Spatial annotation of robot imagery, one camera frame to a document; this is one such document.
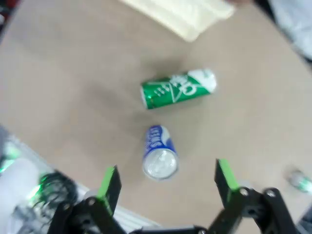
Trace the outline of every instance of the beige table surface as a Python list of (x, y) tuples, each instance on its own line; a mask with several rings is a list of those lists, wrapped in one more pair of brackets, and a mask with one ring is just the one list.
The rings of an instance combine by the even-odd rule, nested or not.
[[(215, 94), (143, 108), (140, 82), (205, 67)], [(283, 174), (295, 165), (312, 176), (311, 102), (308, 67), (253, 5), (186, 43), (116, 0), (25, 0), (0, 46), (2, 124), (90, 188), (117, 164), (120, 205), (166, 226), (212, 222), (215, 158), (256, 189), (278, 187), (297, 221), (312, 199)], [(141, 169), (158, 123), (180, 156), (164, 182)]]

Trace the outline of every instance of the can label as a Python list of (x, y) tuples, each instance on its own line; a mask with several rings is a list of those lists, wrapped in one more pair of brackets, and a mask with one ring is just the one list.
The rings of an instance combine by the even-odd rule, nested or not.
[(205, 69), (143, 83), (141, 94), (146, 108), (153, 109), (210, 94), (215, 88), (214, 74)]
[(176, 153), (168, 130), (161, 125), (154, 125), (147, 131), (143, 159), (155, 149), (169, 149)]

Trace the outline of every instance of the bolt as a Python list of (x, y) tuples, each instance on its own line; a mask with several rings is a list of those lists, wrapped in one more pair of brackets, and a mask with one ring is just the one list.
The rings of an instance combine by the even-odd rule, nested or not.
[(88, 204), (89, 206), (93, 206), (96, 201), (94, 199), (90, 199)]
[(69, 207), (70, 207), (69, 204), (65, 204), (65, 205), (63, 206), (63, 209), (66, 211)]
[(246, 189), (240, 189), (239, 192), (243, 195), (243, 196), (248, 196), (248, 191)]
[(275, 193), (272, 190), (267, 190), (267, 195), (270, 197), (275, 197)]

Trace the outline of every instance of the blue can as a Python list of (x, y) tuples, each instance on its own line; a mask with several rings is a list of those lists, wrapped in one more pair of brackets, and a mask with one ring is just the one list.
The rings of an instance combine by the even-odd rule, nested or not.
[(143, 171), (149, 177), (162, 180), (178, 170), (178, 156), (168, 130), (161, 125), (151, 126), (146, 132)]

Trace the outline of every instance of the green can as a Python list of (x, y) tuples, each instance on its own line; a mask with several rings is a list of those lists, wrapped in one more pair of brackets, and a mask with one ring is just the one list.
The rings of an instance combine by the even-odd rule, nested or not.
[(208, 95), (215, 89), (215, 75), (202, 69), (142, 83), (141, 96), (144, 106), (153, 109)]

